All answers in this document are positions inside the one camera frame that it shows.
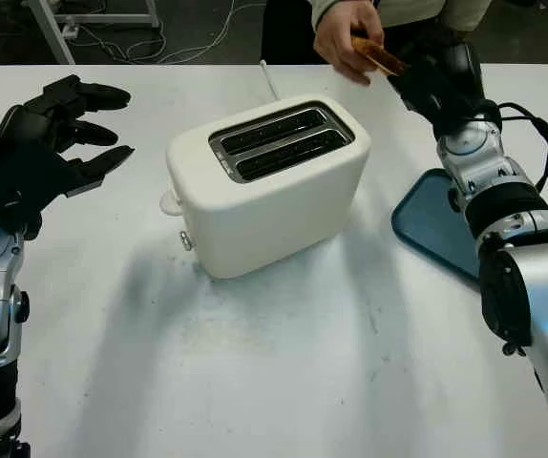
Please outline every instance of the toaster knob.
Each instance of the toaster knob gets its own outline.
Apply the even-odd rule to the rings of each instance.
[[[183,248],[185,251],[191,251],[194,247],[194,244],[191,242],[191,239],[189,239],[189,234],[187,234],[185,231],[180,231],[180,242],[182,243]]]

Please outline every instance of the metal stand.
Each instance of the metal stand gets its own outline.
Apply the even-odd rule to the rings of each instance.
[[[155,0],[145,0],[146,14],[53,14],[47,0],[27,0],[47,43],[59,64],[73,65],[74,58],[57,23],[61,24],[151,24],[159,27]]]

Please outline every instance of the human hand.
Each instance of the human hand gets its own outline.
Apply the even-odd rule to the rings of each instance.
[[[358,54],[350,42],[352,31],[365,31],[379,45],[384,43],[384,31],[378,11],[367,0],[343,0],[333,5],[321,18],[316,30],[314,50],[333,68],[352,81],[369,85],[367,72],[377,67]]]

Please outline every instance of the person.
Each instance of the person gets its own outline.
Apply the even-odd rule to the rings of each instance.
[[[477,27],[491,0],[374,3],[268,0],[263,16],[262,59],[269,64],[328,62],[348,79],[368,85],[368,73],[376,69],[353,50],[351,32],[362,33],[397,55],[412,44],[453,44]]]

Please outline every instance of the table surface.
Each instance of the table surface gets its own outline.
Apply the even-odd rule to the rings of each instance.
[[[490,98],[548,119],[548,66],[484,70]],[[35,456],[548,456],[529,362],[501,354],[470,285],[391,231],[392,208],[439,165],[430,127],[383,78],[363,89],[327,67],[270,71],[282,96],[337,99],[373,148],[340,235],[213,281],[183,251],[182,220],[158,208],[164,152],[176,134],[269,102],[259,67],[0,68],[0,120],[70,72],[133,95],[125,111],[86,118],[135,154],[44,212],[20,274],[32,315],[19,395]],[[522,122],[503,135],[537,179],[541,139]]]

